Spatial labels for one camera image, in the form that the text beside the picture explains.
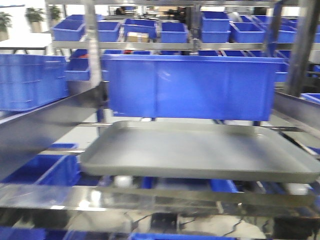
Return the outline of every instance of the potted plant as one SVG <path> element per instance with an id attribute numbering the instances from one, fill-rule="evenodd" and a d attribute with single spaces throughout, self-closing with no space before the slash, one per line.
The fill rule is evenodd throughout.
<path id="1" fill-rule="evenodd" d="M 11 17 L 10 14 L 0 11 L 0 41 L 9 39 L 8 28 L 11 27 Z"/>
<path id="2" fill-rule="evenodd" d="M 42 17 L 44 13 L 43 8 L 28 7 L 25 11 L 25 17 L 28 19 L 33 33 L 41 33 L 41 22 L 44 21 Z"/>
<path id="3" fill-rule="evenodd" d="M 50 14 L 51 14 L 51 26 L 57 25 L 60 20 L 61 9 L 56 5 L 52 5 L 50 6 Z"/>

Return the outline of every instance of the blue plastic bin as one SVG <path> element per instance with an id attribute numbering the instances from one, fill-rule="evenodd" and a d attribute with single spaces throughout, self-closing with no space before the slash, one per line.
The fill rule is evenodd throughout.
<path id="1" fill-rule="evenodd" d="M 131 233 L 129 240 L 235 240 L 235 238 L 164 233 Z"/>
<path id="2" fill-rule="evenodd" d="M 281 25 L 278 34 L 278 43 L 290 44 L 295 42 L 297 31 L 291 26 Z"/>
<path id="3" fill-rule="evenodd" d="M 28 111 L 68 96 L 64 56 L 0 54 L 0 111 Z"/>
<path id="4" fill-rule="evenodd" d="M 254 23 L 234 22 L 231 24 L 231 38 L 237 43 L 263 43 L 265 31 Z"/>
<path id="5" fill-rule="evenodd" d="M 87 54 L 88 54 L 88 50 L 87 49 L 77 49 L 71 54 L 69 59 L 76 59 L 76 58 L 79 58 L 79 57 L 87 55 Z"/>
<path id="6" fill-rule="evenodd" d="M 156 21 L 143 19 L 126 19 L 124 21 L 124 36 L 127 38 L 129 32 L 149 34 L 150 39 L 157 37 Z"/>
<path id="7" fill-rule="evenodd" d="M 238 189 L 232 180 L 211 179 L 211 190 L 214 192 L 237 193 Z"/>
<path id="8" fill-rule="evenodd" d="M 229 41 L 230 31 L 202 31 L 203 43 L 226 43 Z"/>
<path id="9" fill-rule="evenodd" d="M 101 14 L 97 14 L 96 15 L 96 20 L 97 21 L 102 21 L 104 19 L 104 17 Z M 65 18 L 65 20 L 69 20 L 69 21 L 85 21 L 85 16 L 83 14 L 73 14 L 70 16 L 67 16 Z"/>
<path id="10" fill-rule="evenodd" d="M 115 116 L 248 121 L 269 119 L 274 94 L 270 79 L 284 61 L 274 57 L 104 57 Z"/>
<path id="11" fill-rule="evenodd" d="M 230 30 L 231 19 L 223 11 L 203 11 L 203 32 L 227 32 Z"/>
<path id="12" fill-rule="evenodd" d="M 72 58 L 66 65 L 65 77 L 68 81 L 90 80 L 88 58 Z"/>
<path id="13" fill-rule="evenodd" d="M 275 82 L 284 83 L 287 80 L 289 64 L 282 63 L 275 75 Z"/>
<path id="14" fill-rule="evenodd" d="M 79 41 L 85 34 L 83 21 L 63 20 L 52 28 L 55 41 Z"/>
<path id="15" fill-rule="evenodd" d="M 219 56 L 215 50 L 198 50 L 199 56 Z"/>
<path id="16" fill-rule="evenodd" d="M 12 227 L 0 227 L 1 240 L 44 240 L 46 231 L 44 229 L 24 229 Z"/>
<path id="17" fill-rule="evenodd" d="M 183 23 L 163 22 L 161 30 L 162 43 L 186 43 L 188 29 Z"/>
<path id="18" fill-rule="evenodd" d="M 224 50 L 224 54 L 228 57 L 247 57 L 247 54 L 241 50 Z"/>
<path id="19" fill-rule="evenodd" d="M 75 149 L 75 143 L 56 143 L 51 148 Z M 80 177 L 76 156 L 37 155 L 3 179 L 8 184 L 73 186 Z"/>
<path id="20" fill-rule="evenodd" d="M 161 55 L 181 55 L 181 51 L 161 51 Z"/>
<path id="21" fill-rule="evenodd" d="M 308 101 L 320 104 L 320 93 L 302 93 L 301 96 Z"/>
<path id="22" fill-rule="evenodd" d="M 116 42 L 119 38 L 120 22 L 98 21 L 98 37 L 100 42 Z"/>
<path id="23" fill-rule="evenodd" d="M 132 51 L 133 55 L 150 55 L 151 51 Z"/>

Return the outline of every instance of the cardboard box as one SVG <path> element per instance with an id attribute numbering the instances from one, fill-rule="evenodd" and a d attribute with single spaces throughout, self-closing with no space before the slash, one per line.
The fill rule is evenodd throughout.
<path id="1" fill-rule="evenodd" d="M 149 34 L 141 32 L 128 32 L 127 42 L 129 43 L 148 43 Z"/>

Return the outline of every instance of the gray tray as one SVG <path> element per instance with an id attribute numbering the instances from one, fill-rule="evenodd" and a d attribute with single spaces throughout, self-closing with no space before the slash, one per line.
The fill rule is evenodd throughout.
<path id="1" fill-rule="evenodd" d="M 258 126 L 118 121 L 80 156 L 91 175 L 311 183 L 320 163 Z"/>

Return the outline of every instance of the white table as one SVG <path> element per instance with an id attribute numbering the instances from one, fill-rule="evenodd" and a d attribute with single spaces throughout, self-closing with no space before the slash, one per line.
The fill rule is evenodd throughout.
<path id="1" fill-rule="evenodd" d="M 15 36 L 8 40 L 0 41 L 0 50 L 12 50 L 15 54 L 18 50 L 43 50 L 47 54 L 47 48 L 52 43 L 50 33 L 28 33 L 21 36 Z"/>

